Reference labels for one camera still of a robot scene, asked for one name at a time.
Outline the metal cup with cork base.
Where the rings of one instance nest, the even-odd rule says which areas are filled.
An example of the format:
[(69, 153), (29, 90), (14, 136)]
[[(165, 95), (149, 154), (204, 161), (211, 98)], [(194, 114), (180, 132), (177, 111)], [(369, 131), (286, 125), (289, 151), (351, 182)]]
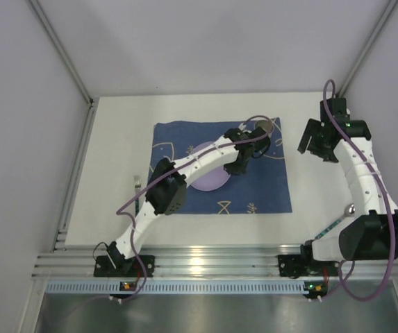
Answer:
[(274, 130), (274, 124), (271, 119), (263, 119), (259, 120), (255, 123), (254, 128), (261, 128), (267, 133), (268, 137), (272, 136), (272, 132)]

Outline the blue fish-print cloth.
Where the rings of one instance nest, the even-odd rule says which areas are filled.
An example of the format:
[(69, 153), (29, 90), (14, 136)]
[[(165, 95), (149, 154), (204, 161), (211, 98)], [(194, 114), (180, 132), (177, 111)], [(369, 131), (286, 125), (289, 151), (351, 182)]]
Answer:
[[(179, 214), (279, 214), (291, 213), (292, 205), (283, 152), (281, 120), (273, 118), (271, 144), (264, 156), (250, 160), (247, 173), (230, 176), (212, 191), (191, 185)], [(188, 156), (201, 144), (209, 145), (238, 121), (173, 121), (154, 126), (149, 178), (159, 160)]]

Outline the purple bowl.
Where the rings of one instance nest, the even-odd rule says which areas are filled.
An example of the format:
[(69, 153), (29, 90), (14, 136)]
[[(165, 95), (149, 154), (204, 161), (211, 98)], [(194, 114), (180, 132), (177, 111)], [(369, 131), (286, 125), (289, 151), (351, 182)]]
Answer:
[(199, 191), (214, 191), (224, 186), (230, 177), (221, 166), (198, 178), (190, 186)]

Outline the teal-handled spoon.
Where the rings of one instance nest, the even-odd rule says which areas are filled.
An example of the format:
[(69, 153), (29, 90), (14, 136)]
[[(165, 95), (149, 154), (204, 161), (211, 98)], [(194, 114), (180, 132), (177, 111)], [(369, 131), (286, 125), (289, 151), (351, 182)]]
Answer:
[(334, 229), (336, 226), (338, 226), (341, 222), (343, 222), (346, 218), (352, 217), (355, 213), (355, 206), (353, 203), (349, 204), (346, 206), (344, 209), (344, 213), (341, 217), (336, 219), (334, 222), (332, 222), (330, 225), (328, 225), (325, 229), (323, 229), (319, 234), (317, 234), (314, 238), (314, 240), (321, 239), (323, 236), (328, 234), (332, 229)]

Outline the teal-handled fork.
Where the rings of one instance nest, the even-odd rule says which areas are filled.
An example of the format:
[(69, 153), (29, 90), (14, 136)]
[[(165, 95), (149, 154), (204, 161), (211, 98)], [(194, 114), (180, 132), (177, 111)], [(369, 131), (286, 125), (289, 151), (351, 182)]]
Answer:
[(140, 211), (140, 197), (137, 195), (140, 193), (140, 190), (142, 188), (142, 181), (141, 177), (138, 174), (134, 175), (133, 179), (134, 179), (134, 192), (136, 195), (134, 200), (134, 211), (135, 211), (135, 216), (137, 216)]

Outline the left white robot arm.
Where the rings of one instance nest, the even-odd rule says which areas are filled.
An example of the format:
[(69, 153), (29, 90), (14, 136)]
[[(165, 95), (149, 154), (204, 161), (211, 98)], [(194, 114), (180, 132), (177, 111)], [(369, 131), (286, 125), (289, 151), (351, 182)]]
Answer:
[(126, 232), (108, 246), (110, 261), (121, 266), (137, 257), (154, 221), (182, 208), (187, 189), (194, 181), (218, 168), (229, 176), (245, 174), (250, 159), (269, 148), (270, 142), (271, 134), (261, 127), (253, 131), (232, 128), (195, 154), (173, 161), (161, 159), (149, 184), (116, 212), (118, 216), (127, 215), (126, 208), (144, 196), (140, 211), (131, 218)]

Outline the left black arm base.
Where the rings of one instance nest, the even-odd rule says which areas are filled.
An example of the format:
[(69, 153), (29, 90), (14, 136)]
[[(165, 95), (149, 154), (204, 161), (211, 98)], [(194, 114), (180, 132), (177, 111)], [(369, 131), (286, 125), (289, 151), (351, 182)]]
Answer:
[(142, 255), (140, 261), (137, 257), (126, 259), (117, 249), (113, 241), (106, 246), (106, 254), (94, 256), (94, 273), (96, 278), (143, 278), (144, 273), (152, 278), (155, 269), (155, 257)]

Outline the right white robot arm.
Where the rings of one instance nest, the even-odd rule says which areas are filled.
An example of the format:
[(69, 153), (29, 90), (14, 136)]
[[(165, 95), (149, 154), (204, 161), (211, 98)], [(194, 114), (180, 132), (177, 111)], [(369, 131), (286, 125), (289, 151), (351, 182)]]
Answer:
[(385, 189), (363, 120), (352, 120), (344, 98), (320, 103), (320, 119), (309, 119), (298, 151), (342, 167), (354, 204), (354, 220), (311, 243), (317, 261), (398, 258), (398, 207)]

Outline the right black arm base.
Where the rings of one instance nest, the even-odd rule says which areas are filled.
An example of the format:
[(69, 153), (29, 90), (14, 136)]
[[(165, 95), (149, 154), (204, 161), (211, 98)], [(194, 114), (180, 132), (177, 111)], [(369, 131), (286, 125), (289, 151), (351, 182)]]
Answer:
[(300, 245), (299, 254), (278, 255), (279, 275), (297, 279), (301, 277), (338, 277), (338, 263), (335, 261), (317, 261), (313, 258), (310, 243)]

